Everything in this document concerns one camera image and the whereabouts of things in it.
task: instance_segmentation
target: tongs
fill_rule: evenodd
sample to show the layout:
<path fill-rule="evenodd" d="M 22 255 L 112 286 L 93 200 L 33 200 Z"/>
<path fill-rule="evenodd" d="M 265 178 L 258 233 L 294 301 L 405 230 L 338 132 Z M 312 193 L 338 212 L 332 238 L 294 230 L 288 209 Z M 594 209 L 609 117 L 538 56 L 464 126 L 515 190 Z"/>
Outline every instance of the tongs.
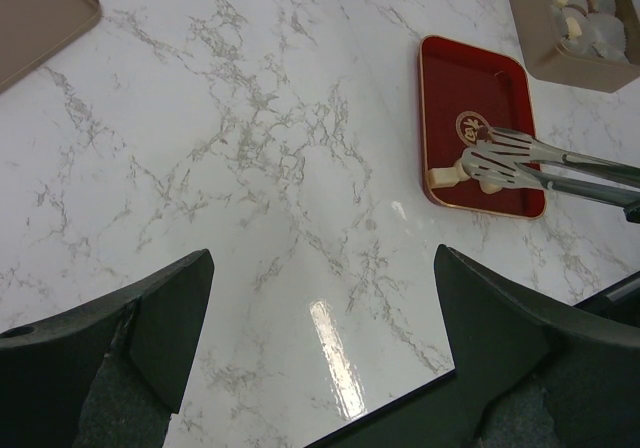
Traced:
<path fill-rule="evenodd" d="M 527 164 L 562 166 L 636 188 L 640 188 L 640 169 L 562 150 L 508 128 L 485 130 L 462 154 L 462 166 L 472 178 L 503 188 L 557 191 L 618 206 L 627 221 L 640 223 L 640 192 L 542 173 Z"/>

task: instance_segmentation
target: beige tray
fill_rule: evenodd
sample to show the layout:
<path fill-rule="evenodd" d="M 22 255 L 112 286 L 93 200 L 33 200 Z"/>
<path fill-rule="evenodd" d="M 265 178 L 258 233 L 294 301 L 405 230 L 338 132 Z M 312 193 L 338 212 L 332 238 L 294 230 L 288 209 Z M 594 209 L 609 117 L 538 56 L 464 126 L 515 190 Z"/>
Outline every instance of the beige tray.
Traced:
<path fill-rule="evenodd" d="M 98 0 L 0 0 L 0 93 L 99 19 Z"/>

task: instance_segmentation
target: gold logo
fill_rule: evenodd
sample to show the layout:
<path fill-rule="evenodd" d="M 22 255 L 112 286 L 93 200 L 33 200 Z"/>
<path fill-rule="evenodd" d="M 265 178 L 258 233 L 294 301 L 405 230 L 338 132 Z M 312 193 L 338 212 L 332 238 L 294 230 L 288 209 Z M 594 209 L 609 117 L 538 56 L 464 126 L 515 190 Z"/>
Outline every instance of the gold logo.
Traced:
<path fill-rule="evenodd" d="M 467 146 L 473 146 L 478 139 L 480 128 L 489 126 L 489 122 L 475 111 L 463 111 L 456 118 L 456 131 Z"/>

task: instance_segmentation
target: table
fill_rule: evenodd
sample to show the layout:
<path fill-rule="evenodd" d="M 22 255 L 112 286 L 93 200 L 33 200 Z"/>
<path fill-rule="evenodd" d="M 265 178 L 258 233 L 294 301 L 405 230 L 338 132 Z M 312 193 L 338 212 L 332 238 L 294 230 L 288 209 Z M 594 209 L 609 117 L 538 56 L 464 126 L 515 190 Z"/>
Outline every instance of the table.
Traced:
<path fill-rule="evenodd" d="M 529 222 L 421 190 L 416 54 L 522 62 L 508 0 L 101 0 L 0 97 L 0 331 L 209 248 L 216 273 L 168 447 L 302 447 L 451 370 L 445 243 L 567 303 L 634 272 L 619 209 Z M 539 138 L 640 164 L 640 83 L 530 79 Z"/>

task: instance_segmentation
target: red tray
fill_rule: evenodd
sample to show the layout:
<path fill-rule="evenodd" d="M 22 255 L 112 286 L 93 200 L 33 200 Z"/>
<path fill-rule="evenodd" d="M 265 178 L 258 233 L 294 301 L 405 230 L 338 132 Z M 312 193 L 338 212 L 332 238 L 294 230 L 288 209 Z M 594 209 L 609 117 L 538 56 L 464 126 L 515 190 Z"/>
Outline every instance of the red tray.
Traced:
<path fill-rule="evenodd" d="M 464 149 L 475 143 L 477 129 L 483 125 L 535 136 L 522 66 L 506 56 L 439 36 L 422 40 L 418 66 L 422 185 L 427 198 L 452 208 L 528 219 L 542 216 L 543 191 L 503 189 L 487 195 L 475 180 L 432 190 L 427 176 L 430 168 L 453 166 Z"/>

